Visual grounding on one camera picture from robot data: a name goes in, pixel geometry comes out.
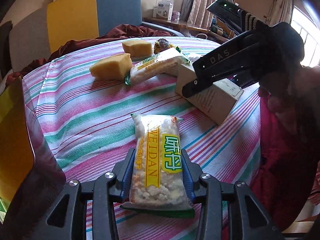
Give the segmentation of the person right hand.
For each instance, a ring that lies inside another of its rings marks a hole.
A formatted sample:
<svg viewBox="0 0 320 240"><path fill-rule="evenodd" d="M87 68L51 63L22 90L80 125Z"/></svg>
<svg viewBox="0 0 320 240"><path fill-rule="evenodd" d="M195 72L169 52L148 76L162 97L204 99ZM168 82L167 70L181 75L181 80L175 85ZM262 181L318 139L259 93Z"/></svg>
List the person right hand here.
<svg viewBox="0 0 320 240"><path fill-rule="evenodd" d="M299 67L294 76L273 72L259 81L258 95L267 98L268 109L287 131L299 126L319 131L319 66Z"/></svg>

